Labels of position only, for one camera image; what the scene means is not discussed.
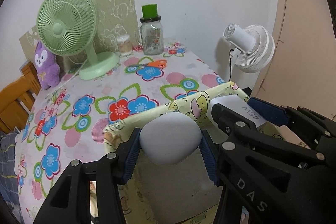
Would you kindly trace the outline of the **green desk fan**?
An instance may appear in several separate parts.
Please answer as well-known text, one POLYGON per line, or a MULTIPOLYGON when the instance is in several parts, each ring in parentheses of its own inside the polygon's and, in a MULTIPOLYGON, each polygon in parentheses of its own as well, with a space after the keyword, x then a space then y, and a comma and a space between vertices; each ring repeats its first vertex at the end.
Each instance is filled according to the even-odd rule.
POLYGON ((96 53, 94 37, 98 25, 95 0, 44 0, 36 27, 43 45, 58 56, 86 53, 79 78, 92 80, 115 68, 120 57, 111 51, 96 53))

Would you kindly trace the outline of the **grey oval tape measure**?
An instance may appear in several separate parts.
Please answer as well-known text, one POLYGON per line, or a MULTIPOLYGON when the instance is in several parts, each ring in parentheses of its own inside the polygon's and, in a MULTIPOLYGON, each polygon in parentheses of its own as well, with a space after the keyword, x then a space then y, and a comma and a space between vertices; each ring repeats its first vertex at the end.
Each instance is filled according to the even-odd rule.
POLYGON ((146 124, 139 135, 144 154, 156 165, 175 165, 189 157, 202 139, 197 123, 178 112, 163 114, 146 124))

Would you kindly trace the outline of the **cotton swab container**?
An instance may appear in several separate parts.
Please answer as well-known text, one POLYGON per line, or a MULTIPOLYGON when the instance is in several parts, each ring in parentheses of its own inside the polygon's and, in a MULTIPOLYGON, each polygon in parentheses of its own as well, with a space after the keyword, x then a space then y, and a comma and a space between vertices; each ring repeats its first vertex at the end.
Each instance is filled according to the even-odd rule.
POLYGON ((128 56, 133 52, 133 47, 130 42, 130 35, 122 35, 117 37, 117 46, 118 51, 120 52, 121 56, 128 56))

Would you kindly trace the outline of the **blue plaid bedding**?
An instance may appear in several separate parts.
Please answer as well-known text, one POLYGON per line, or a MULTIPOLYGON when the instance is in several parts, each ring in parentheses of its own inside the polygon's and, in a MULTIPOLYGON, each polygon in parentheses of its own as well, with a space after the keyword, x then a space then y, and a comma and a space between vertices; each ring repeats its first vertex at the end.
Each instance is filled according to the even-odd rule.
POLYGON ((18 194, 18 176, 15 174, 15 137, 17 135, 17 132, 8 134, 1 132, 1 196, 16 220, 22 223, 18 194))

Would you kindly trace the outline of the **yellow cartoon storage box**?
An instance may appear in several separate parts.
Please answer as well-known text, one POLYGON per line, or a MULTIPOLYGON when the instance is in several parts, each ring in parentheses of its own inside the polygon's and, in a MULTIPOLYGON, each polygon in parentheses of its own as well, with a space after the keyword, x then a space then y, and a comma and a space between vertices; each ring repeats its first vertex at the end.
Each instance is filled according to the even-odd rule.
POLYGON ((227 138, 210 117, 215 98, 253 121, 261 133, 282 138, 275 126, 247 105, 248 96, 233 82, 169 100, 107 125, 107 152, 116 151, 135 128, 141 130, 142 150, 134 173, 118 189, 127 223, 187 219, 210 223, 214 219, 221 191, 209 180, 198 146, 203 129, 209 130, 214 141, 227 138))

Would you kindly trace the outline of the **purple plush bunny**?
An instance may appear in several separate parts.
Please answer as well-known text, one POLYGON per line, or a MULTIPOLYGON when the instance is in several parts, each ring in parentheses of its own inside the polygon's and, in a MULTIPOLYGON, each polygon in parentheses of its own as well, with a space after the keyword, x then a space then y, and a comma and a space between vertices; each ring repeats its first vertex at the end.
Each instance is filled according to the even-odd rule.
POLYGON ((34 65, 42 90, 56 87, 60 82, 60 66, 56 56, 38 40, 34 52, 34 65))

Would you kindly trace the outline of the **white power adapter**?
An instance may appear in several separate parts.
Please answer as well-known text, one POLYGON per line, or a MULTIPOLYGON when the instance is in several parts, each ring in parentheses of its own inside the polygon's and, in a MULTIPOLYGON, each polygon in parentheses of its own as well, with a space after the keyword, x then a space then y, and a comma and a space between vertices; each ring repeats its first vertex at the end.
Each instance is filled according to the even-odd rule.
POLYGON ((206 116, 217 128, 219 128, 219 125, 215 122, 211 114, 212 107, 217 103, 252 121, 257 128, 266 123, 266 120, 246 102, 244 102, 240 97, 238 97, 237 95, 227 95, 222 97, 215 97, 214 99, 210 100, 209 103, 206 116))

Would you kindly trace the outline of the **floral tablecloth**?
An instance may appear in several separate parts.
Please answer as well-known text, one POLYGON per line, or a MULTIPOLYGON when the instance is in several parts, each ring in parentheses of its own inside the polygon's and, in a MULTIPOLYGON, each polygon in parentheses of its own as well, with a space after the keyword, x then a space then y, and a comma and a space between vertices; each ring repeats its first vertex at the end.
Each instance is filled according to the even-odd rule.
POLYGON ((93 80, 70 70, 53 93, 40 92, 15 149, 24 223, 33 223, 50 188, 72 159, 94 161, 105 153, 104 128, 169 100, 213 88, 223 80, 180 43, 146 56, 141 47, 93 80), (131 67, 165 59, 164 69, 131 67))

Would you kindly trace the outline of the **glass mason jar mug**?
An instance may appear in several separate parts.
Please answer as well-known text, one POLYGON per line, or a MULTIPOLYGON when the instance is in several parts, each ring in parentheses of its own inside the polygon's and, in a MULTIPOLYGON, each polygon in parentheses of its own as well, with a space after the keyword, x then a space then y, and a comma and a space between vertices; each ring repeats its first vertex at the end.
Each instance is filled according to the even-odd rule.
POLYGON ((142 45, 145 55, 160 55, 164 51, 163 27, 157 4, 142 6, 141 26, 138 28, 137 41, 142 45))

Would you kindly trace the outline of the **beige cartoon wall mat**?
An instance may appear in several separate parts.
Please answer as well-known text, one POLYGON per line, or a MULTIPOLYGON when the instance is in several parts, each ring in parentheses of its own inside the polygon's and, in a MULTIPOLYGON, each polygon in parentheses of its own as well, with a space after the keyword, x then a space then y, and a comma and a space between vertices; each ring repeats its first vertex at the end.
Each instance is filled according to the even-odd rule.
MULTIPOLYGON (((138 20, 134 0, 95 0, 98 8, 98 25, 94 37, 96 53, 111 51, 117 52, 117 37, 130 35, 132 46, 135 46, 135 33, 138 29, 138 20)), ((33 63, 34 52, 39 40, 36 26, 29 29, 19 42, 27 60, 33 63)), ((56 56, 61 72, 81 65, 87 58, 85 51, 73 56, 56 56)))

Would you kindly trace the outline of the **orange handled scissors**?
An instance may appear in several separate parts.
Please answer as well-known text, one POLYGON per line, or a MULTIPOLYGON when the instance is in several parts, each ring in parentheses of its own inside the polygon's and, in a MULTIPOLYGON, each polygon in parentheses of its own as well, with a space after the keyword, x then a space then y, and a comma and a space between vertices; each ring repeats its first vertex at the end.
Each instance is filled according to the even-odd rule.
POLYGON ((158 69, 164 69, 167 66, 167 61, 165 59, 160 59, 152 61, 145 64, 132 64, 131 67, 154 67, 158 69))

